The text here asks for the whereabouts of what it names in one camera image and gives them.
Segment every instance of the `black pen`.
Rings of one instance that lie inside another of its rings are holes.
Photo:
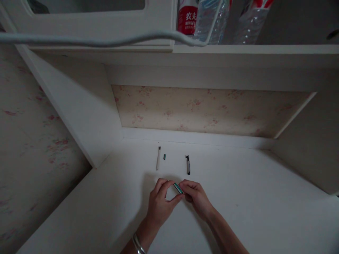
[[[187,174],[190,175],[191,174],[191,167],[190,167],[190,157],[185,156],[185,158],[187,159]]]

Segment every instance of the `left hand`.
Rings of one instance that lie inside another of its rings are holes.
[[[146,220],[158,228],[165,223],[173,209],[185,196],[184,194],[178,194],[171,201],[168,201],[166,199],[167,190],[173,184],[174,181],[159,178],[154,190],[149,194]]]

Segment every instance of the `plastic bottle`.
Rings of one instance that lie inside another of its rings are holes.
[[[214,24],[209,44],[219,44],[224,36],[232,0],[222,0],[218,18]],[[205,41],[212,26],[219,0],[200,0],[194,39]]]
[[[255,44],[273,0],[247,1],[239,18],[233,44]]]

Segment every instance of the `floral wallpaper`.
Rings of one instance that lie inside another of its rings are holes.
[[[112,85],[123,127],[274,138],[307,92]]]
[[[16,48],[0,46],[0,253],[15,253],[91,169]]]

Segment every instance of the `forearm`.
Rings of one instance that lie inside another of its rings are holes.
[[[144,218],[143,221],[140,223],[140,226],[138,227],[136,234],[139,240],[140,245],[145,250],[145,252],[148,252],[149,247],[151,246],[153,240],[155,239],[157,233],[159,231],[159,227],[154,225],[150,220],[147,218]],[[131,240],[127,243],[125,248],[122,250],[120,254],[135,254],[137,253],[137,250],[134,246],[134,243]]]
[[[249,254],[231,227],[216,209],[213,209],[208,216],[207,224],[211,228],[219,248],[223,253]]]

